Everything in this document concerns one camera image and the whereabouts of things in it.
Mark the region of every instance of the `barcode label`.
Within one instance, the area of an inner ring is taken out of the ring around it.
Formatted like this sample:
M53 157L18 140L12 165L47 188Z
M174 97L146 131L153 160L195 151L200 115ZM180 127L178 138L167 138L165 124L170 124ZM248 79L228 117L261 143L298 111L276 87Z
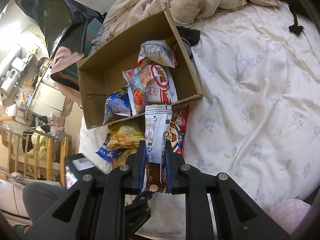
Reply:
M87 158L77 159L72 161L72 163L78 171L94 167L94 165Z

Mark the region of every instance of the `red oval logo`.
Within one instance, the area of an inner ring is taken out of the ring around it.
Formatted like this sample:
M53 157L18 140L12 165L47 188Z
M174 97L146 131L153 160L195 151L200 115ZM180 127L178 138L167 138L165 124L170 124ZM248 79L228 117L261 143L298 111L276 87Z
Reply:
M155 64L151 65L150 72L160 88L166 89L168 87L168 76L161 66Z

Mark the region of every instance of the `blue snack package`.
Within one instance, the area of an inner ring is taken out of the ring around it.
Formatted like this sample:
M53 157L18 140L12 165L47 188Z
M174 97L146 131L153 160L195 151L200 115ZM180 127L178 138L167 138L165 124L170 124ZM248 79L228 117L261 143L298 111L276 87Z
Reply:
M131 113L128 86L126 86L107 96L103 124L113 121L112 118L115 114L131 116Z
M106 160L107 162L112 162L112 160L119 155L119 153L122 152L123 149L115 149L115 150L107 150L107 144L110 141L111 133L107 134L105 142L102 144L100 149L96 151L96 154L98 154L102 159Z

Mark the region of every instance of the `triangular cutout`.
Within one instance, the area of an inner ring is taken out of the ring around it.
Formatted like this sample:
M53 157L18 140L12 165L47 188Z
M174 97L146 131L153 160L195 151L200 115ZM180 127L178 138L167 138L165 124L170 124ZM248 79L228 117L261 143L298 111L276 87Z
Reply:
M256 218L257 214L252 210L252 208L239 196L239 194L234 190L230 190L230 195L233 204L236 208L238 219L240 222L246 222L250 219Z
M80 193L81 190L75 190L73 194L66 201L64 201L63 204L59 206L57 210L55 210L55 212L53 212L52 217L66 223L70 222Z

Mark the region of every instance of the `yellow snack package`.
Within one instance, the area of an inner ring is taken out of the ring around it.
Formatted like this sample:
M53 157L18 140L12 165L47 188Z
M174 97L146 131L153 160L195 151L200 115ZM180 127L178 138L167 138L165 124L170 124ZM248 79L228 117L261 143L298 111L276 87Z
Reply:
M107 145L108 150L138 147L141 140L145 137L135 122L120 122L109 126L111 132L110 141Z
M137 153L137 147L129 148L122 153L120 153L116 158L112 161L112 168L115 169L116 167L119 167L127 161L127 158L129 155Z

